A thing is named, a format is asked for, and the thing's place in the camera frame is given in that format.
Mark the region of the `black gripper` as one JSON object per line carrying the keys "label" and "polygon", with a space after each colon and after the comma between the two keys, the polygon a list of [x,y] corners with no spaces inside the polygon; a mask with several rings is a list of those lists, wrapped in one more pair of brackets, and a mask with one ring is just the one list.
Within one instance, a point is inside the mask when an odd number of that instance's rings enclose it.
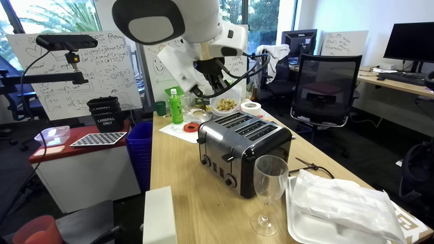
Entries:
{"label": "black gripper", "polygon": [[206,98],[205,90],[210,89],[210,98],[216,98],[226,93],[231,86],[224,79],[217,76],[217,60],[194,61],[194,68],[205,78],[203,82],[198,82],[191,93],[198,98]]}

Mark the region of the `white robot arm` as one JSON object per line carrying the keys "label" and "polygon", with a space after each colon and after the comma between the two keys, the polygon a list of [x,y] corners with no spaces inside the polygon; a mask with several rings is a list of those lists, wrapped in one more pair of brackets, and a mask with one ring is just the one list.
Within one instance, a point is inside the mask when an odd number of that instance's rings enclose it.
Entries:
{"label": "white robot arm", "polygon": [[165,44],[157,57],[197,98],[220,97],[251,76],[251,71],[222,72],[233,63],[222,48],[243,45],[248,37],[241,25],[221,18],[220,0],[115,0],[111,17],[136,44]]}

